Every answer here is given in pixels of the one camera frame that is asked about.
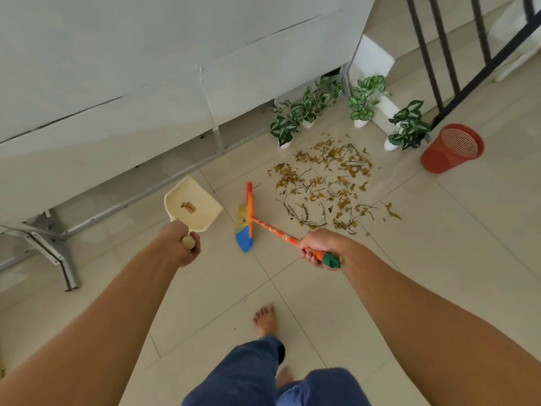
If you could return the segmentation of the blue trousers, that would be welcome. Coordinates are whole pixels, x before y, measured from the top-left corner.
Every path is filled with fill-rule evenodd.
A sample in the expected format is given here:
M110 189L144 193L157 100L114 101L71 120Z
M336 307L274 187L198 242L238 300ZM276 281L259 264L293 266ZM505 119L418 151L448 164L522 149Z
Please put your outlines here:
M274 336L238 345L181 406L371 406L345 368L316 369L277 388L275 376L285 355Z

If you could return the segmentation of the white table top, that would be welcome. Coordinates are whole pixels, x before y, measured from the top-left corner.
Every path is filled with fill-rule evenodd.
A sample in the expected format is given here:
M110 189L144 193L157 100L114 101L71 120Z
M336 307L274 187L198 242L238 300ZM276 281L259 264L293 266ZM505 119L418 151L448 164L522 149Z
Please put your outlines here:
M0 0L0 224L341 67L375 0Z

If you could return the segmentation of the grey metal table frame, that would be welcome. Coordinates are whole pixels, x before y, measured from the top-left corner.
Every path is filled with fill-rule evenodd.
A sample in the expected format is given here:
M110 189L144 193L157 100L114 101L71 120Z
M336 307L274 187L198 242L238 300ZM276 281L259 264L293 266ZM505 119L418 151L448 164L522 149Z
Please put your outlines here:
M274 102L268 101L253 110L209 130L148 161L117 174L101 184L90 186L82 193L32 217L27 222L0 226L0 272L37 255L59 268L64 290L78 289L81 281L77 261L91 246L112 246L113 240L134 225L150 220L136 212L141 200L162 199L170 188L188 175L225 155L240 158L247 155L246 144L268 133L274 119Z

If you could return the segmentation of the person's right hand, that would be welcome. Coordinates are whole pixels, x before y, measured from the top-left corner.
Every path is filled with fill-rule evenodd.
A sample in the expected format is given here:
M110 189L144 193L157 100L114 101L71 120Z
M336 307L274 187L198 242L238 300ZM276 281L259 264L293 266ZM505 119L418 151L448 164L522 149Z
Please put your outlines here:
M325 264L326 270L330 271L342 271L348 270L352 259L355 254L357 243L339 233L319 228L315 231L307 233L297 243L296 248L299 250L299 246L326 246L327 253L335 256L340 262L339 268L332 268Z

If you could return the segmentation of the black metal railing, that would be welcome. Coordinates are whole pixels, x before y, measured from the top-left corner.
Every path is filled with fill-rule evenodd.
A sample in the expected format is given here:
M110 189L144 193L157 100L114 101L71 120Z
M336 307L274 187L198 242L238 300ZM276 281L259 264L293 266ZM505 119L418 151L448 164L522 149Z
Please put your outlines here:
M429 84L433 96L436 100L436 107L438 113L436 117L430 122L429 127L432 131L438 124L440 124L450 113L461 104L471 93L477 89L483 81L485 81L490 74L492 74L498 66L504 63L506 59L514 53L520 45L524 43L540 26L541 26L541 9L536 11L535 2L533 0L522 0L524 9L525 25L511 38L511 40L503 46L503 48L495 55L491 56L490 46L488 41L488 35L486 32L484 19L482 16L482 9L479 0L470 0L474 22L477 29L477 35L479 40L479 46L482 52L485 66L481 71L475 75L475 77L468 82L465 87L461 88L458 82L458 76L456 68L451 55L449 41L444 29L442 14L440 12L439 4L437 0L429 0L434 23L436 25L436 33L442 49L444 62L449 74L449 79L454 93L454 98L446 105L443 104L440 88L436 80L434 68L429 56L427 42L425 40L422 25L416 10L414 0L406 0L409 13L411 16L412 25L416 34L416 40L418 42L419 50L423 59L423 64L429 79Z

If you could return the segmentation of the cream plastic dustpan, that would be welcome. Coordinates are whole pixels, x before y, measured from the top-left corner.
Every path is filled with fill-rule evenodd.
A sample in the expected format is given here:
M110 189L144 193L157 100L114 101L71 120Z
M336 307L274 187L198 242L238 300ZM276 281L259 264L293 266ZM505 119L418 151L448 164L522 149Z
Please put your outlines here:
M192 232L201 234L207 231L224 210L190 175L165 194L163 203L169 221L184 223L188 227L186 237L192 239Z

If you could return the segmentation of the red mesh waste basket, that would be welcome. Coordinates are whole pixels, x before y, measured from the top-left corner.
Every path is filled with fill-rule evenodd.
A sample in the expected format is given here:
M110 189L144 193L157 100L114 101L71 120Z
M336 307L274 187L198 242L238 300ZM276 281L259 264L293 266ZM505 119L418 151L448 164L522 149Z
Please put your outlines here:
M424 170L441 174L483 155L482 137L459 123L444 126L420 157Z

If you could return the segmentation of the person's left foot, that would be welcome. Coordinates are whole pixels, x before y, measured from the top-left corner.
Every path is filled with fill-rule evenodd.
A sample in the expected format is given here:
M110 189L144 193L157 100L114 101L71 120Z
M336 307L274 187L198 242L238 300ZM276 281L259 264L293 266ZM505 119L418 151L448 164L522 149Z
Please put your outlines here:
M257 339L272 336L278 338L278 320L272 304L261 307L253 316Z

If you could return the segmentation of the person's left forearm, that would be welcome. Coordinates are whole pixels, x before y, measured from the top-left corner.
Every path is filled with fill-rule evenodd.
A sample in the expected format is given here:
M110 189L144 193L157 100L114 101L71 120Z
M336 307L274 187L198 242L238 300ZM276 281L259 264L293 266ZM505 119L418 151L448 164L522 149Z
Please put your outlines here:
M154 241L135 255L95 301L0 382L0 406L118 406L182 251Z

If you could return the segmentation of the person's left hand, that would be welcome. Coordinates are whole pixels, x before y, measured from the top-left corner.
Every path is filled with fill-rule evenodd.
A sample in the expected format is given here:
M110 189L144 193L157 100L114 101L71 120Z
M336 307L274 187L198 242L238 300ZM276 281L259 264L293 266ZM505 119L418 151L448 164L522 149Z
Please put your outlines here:
M194 231L190 231L189 227L179 220L166 224L157 236L159 244L165 248L166 256L172 260L176 269L183 268L179 266L179 258L181 252L180 240L184 236L199 235Z

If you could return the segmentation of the pile of dry leaves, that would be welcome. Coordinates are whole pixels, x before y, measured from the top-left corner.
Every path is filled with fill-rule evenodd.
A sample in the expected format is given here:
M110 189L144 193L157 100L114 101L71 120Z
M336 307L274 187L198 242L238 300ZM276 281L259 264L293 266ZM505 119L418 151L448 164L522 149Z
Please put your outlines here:
M276 200L289 220L311 231L326 228L357 235L360 218L375 220L378 207L366 196L377 169L368 150L355 146L348 134L335 138L322 133L267 174L275 178Z

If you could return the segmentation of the orange hand broom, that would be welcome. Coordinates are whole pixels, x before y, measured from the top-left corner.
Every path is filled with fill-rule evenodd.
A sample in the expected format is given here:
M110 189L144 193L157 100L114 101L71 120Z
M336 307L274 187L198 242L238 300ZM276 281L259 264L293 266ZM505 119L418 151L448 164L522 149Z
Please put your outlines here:
M247 253L253 246L254 225L263 227L293 246L296 246L299 243L298 238L254 217L253 184L252 182L247 182L246 201L239 206L235 229L235 240L242 252ZM323 266L334 270L341 268L339 258L330 252L318 251L309 247L305 248L305 252L311 254Z

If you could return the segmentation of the potted plant white pot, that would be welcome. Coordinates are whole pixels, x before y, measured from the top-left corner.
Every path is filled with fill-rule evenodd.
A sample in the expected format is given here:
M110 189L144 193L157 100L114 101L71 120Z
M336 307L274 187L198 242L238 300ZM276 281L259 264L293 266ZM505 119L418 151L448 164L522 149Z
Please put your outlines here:
M307 87L302 102L297 106L295 113L296 119L304 127L310 129L317 117L322 116L323 112L329 107L331 94L328 92L318 92Z
M299 104L294 104L274 109L276 117L270 125L270 133L278 140L281 149L288 149L293 135L299 132L300 108Z
M386 77L376 74L357 80L357 84L350 90L348 107L351 110L350 118L355 128L364 127L375 115L375 109L382 97L389 98L392 94L387 91Z
M314 95L316 97L316 103L320 108L324 110L338 104L339 98L343 94L344 83L337 75L321 76L315 82L315 86Z
M393 151L399 147L402 150L417 149L423 142L429 143L431 141L432 125L422 120L421 108L423 104L424 101L421 100L410 101L405 108L389 118L389 122L396 127L396 131L390 134L384 142L385 151Z

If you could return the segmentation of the person's right forearm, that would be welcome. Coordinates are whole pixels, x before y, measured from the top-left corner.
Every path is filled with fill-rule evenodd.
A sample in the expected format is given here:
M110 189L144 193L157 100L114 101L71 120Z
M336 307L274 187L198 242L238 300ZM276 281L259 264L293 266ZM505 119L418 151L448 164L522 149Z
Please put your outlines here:
M342 271L432 406L541 406L541 362L487 321L346 239Z

